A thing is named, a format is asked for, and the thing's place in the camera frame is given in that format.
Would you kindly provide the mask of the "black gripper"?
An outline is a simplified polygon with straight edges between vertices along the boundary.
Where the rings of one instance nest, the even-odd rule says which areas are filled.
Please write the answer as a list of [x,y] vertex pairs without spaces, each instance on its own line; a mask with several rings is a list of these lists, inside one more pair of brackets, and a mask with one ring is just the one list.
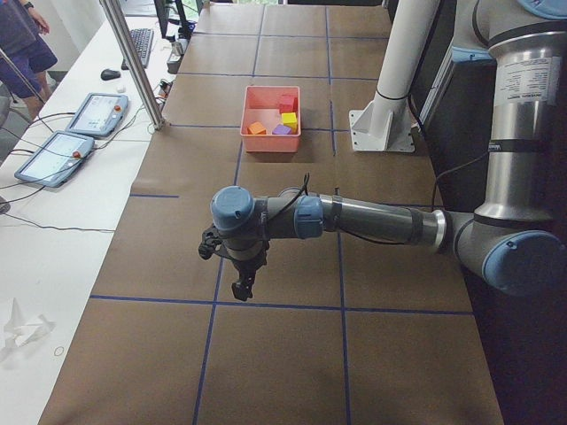
[[247,301],[253,298],[252,288],[256,272],[267,264],[268,242],[246,231],[221,232],[211,225],[203,231],[198,254],[210,259],[214,254],[229,259],[244,277],[231,284],[235,299]]

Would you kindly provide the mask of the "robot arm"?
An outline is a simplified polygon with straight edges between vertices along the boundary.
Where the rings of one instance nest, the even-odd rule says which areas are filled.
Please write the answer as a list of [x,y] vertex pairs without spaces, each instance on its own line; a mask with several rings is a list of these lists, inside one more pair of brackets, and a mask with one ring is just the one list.
[[563,1],[461,1],[451,44],[456,62],[493,60],[491,139],[485,201],[472,213],[419,211],[306,187],[253,197],[239,186],[218,191],[199,256],[228,259],[238,272],[235,298],[252,297],[273,239],[342,232],[382,245],[448,251],[487,284],[526,296],[563,281],[566,248],[544,227],[551,216],[544,182],[561,70],[566,59]]

